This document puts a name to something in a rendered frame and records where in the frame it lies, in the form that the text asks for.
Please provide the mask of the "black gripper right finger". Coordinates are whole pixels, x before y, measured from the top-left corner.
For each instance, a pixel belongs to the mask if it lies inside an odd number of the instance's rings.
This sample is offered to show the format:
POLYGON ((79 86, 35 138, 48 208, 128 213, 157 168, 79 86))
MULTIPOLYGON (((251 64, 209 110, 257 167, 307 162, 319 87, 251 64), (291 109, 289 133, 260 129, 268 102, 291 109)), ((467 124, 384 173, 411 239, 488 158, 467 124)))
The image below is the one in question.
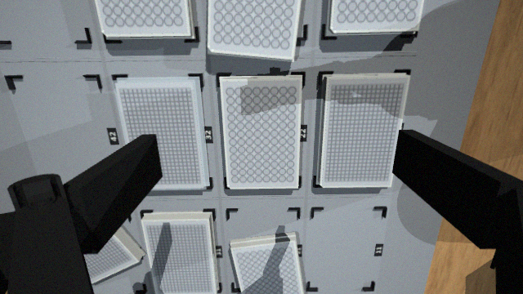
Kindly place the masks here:
POLYGON ((415 130, 392 173, 480 249, 496 249, 496 294, 523 294, 523 180, 415 130))

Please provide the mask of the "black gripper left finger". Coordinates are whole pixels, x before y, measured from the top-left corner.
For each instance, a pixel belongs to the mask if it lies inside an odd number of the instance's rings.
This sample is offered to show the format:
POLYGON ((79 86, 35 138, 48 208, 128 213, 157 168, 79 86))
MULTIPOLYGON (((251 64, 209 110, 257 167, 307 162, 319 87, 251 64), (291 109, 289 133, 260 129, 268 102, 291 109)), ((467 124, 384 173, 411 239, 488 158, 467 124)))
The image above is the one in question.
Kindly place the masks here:
POLYGON ((156 134, 142 134, 65 184, 43 174, 10 185, 0 294, 94 294, 83 254, 98 254, 162 177, 156 134))

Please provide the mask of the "white well plate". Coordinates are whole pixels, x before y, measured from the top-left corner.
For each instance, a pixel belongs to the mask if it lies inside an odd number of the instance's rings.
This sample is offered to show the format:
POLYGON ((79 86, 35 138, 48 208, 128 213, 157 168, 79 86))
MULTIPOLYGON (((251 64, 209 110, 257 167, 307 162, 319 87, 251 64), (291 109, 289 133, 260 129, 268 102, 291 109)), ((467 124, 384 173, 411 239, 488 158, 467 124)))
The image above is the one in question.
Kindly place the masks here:
POLYGON ((327 0, 325 37, 414 34, 424 0, 327 0))
POLYGON ((156 134, 163 177, 152 190, 210 186, 199 77, 112 81, 125 144, 156 134))
POLYGON ((304 294, 295 232, 230 241, 241 294, 304 294))
POLYGON ((227 187, 298 188, 302 75, 219 79, 227 187))
POLYGON ((84 255, 92 284, 140 262, 145 253, 120 227, 95 255, 84 255))
POLYGON ((302 0, 208 0, 208 54, 294 62, 302 0))
POLYGON ((212 212, 144 212, 155 294, 217 294, 212 212))
POLYGON ((322 74, 316 184, 391 187, 410 75, 322 74))
POLYGON ((95 0, 106 40, 196 39, 192 0, 95 0))

